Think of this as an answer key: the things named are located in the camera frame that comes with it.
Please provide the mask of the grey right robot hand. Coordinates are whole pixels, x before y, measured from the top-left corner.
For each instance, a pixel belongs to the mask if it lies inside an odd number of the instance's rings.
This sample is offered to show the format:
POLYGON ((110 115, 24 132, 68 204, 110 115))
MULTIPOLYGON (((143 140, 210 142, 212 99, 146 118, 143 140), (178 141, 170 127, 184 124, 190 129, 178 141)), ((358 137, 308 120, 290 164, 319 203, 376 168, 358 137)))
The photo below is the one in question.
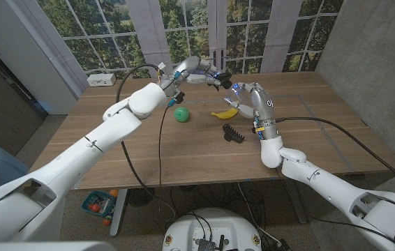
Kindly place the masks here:
POLYGON ((270 95, 257 82, 237 82, 228 89, 224 101, 243 117, 254 120, 254 131, 261 140, 275 139, 278 131, 274 120, 274 104, 270 95))

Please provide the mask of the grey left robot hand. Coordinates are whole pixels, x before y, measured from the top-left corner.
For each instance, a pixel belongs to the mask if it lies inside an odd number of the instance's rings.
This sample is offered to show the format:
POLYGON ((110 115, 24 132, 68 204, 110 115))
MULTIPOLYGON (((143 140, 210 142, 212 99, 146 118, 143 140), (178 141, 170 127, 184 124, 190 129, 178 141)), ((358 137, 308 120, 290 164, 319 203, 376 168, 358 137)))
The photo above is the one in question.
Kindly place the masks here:
POLYGON ((187 58, 179 63, 171 73, 162 75, 159 85, 169 98, 177 95, 179 86, 184 83, 223 86, 220 70, 210 61, 198 56, 187 58))

